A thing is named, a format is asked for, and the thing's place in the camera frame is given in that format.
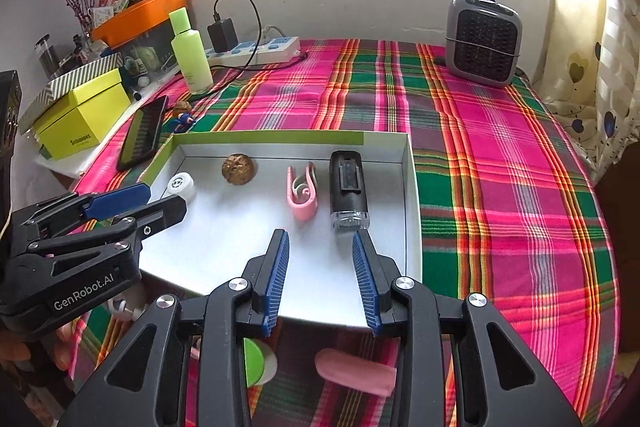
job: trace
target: orange lid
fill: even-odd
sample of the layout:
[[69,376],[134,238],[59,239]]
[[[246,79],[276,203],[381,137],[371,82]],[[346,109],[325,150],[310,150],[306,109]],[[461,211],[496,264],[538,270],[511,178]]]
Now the orange lid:
[[98,26],[91,32],[91,38],[116,49],[169,20],[172,11],[186,7],[187,0],[143,0]]

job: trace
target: human hand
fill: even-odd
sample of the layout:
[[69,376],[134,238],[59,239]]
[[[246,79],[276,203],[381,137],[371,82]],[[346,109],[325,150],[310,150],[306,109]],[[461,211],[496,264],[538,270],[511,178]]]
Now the human hand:
[[[65,324],[56,330],[58,339],[53,347],[53,361],[61,371],[66,371],[71,363],[71,324]],[[10,331],[0,331],[0,360],[23,362],[31,358],[29,347]]]

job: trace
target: yellow gift box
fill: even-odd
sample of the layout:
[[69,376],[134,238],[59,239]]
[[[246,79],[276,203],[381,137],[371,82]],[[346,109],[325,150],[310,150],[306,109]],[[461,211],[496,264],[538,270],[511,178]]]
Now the yellow gift box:
[[98,145],[129,105],[120,71],[112,70],[63,96],[36,120],[33,132],[59,160]]

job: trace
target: brown round object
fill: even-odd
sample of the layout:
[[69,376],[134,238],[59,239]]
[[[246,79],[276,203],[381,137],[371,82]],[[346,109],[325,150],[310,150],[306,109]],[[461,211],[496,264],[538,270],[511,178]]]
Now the brown round object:
[[246,154],[232,154],[222,164],[222,175],[232,185],[244,185],[254,179],[254,162]]
[[178,118],[184,112],[191,112],[191,104],[186,100],[180,100],[174,105],[174,118]]

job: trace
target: light green bottle cap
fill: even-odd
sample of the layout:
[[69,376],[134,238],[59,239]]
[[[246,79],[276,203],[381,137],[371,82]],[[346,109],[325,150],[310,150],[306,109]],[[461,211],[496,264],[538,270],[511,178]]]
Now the light green bottle cap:
[[246,371],[246,386],[257,384],[264,373],[264,355],[254,341],[244,339],[244,369]]
[[169,13],[169,19],[171,19],[171,26],[174,28],[176,35],[191,29],[189,14],[186,8],[180,8],[175,12]]

